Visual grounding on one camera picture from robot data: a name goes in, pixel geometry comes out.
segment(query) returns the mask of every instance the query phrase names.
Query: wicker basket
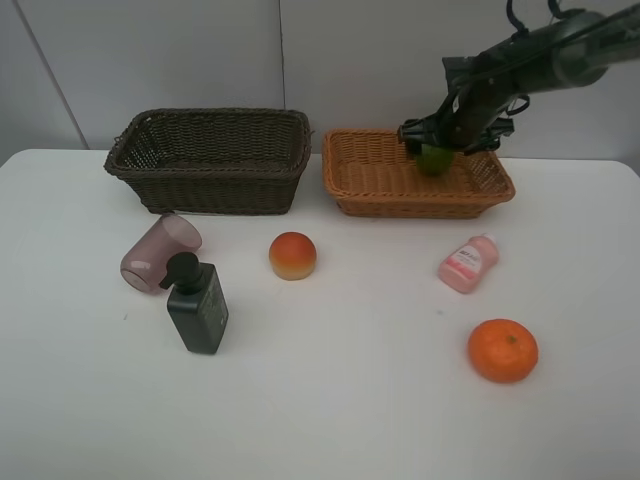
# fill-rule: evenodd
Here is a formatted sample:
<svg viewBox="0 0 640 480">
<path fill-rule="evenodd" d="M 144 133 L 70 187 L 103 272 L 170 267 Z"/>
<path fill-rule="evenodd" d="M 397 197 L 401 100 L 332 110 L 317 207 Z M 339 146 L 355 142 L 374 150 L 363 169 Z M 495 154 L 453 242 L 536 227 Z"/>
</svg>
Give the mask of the wicker basket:
<svg viewBox="0 0 640 480">
<path fill-rule="evenodd" d="M 515 195 L 493 153 L 456 155 L 440 177 L 418 172 L 391 130 L 333 130 L 323 149 L 326 190 L 347 215 L 475 218 Z"/>
<path fill-rule="evenodd" d="M 105 169 L 152 213 L 286 213 L 310 155 L 295 111 L 162 109 L 136 116 Z"/>
</svg>

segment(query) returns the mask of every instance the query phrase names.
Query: black pump bottle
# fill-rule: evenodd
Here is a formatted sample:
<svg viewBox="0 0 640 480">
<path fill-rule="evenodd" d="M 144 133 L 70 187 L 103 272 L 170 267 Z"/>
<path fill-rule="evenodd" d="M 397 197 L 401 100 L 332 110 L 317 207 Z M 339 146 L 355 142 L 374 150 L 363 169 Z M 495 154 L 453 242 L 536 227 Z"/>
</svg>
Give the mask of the black pump bottle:
<svg viewBox="0 0 640 480">
<path fill-rule="evenodd" d="M 160 287 L 166 290 L 173 284 L 167 310 L 187 350 L 213 355 L 229 318 L 216 267 L 200 263 L 193 253 L 178 253 L 167 262 Z"/>
</svg>

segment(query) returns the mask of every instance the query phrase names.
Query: plastic cup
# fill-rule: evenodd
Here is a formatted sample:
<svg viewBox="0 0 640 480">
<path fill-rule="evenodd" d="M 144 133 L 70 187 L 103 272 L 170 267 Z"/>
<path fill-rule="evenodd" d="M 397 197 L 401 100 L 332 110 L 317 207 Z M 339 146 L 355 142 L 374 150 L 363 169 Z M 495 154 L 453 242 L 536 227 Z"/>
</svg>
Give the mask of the plastic cup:
<svg viewBox="0 0 640 480">
<path fill-rule="evenodd" d="M 178 215 L 163 215 L 124 256 L 120 273 L 133 288 L 153 293 L 167 275 L 171 257 L 195 253 L 201 246 L 202 237 L 193 225 Z"/>
</svg>

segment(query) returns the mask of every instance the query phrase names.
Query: orange wicker basket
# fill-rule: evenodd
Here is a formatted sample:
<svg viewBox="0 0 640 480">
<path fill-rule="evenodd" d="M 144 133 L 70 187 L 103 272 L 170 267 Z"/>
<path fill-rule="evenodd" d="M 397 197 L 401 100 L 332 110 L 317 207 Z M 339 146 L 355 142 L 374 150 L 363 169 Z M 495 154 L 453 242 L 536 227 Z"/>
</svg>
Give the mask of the orange wicker basket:
<svg viewBox="0 0 640 480">
<path fill-rule="evenodd" d="M 428 177 L 392 130 L 328 132 L 323 176 L 340 209 L 363 217 L 475 218 L 516 194 L 494 153 L 456 155 L 447 173 Z"/>
</svg>

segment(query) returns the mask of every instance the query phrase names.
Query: table surface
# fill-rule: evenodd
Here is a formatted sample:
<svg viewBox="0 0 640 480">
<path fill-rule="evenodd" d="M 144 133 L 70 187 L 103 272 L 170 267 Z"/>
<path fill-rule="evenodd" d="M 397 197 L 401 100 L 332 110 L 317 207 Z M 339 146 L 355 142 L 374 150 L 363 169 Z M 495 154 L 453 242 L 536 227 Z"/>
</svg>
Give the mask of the table surface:
<svg viewBox="0 0 640 480">
<path fill-rule="evenodd" d="M 120 277 L 154 222 L 105 152 L 0 168 L 0 471 L 11 480 L 640 478 L 640 180 L 614 162 L 504 160 L 517 195 L 476 220 L 344 216 L 315 156 L 291 212 L 187 216 L 230 310 L 214 357 Z M 300 231 L 317 271 L 270 270 Z M 438 263 L 501 261 L 460 295 Z M 479 378 L 479 322 L 526 325 L 523 383 Z"/>
</svg>

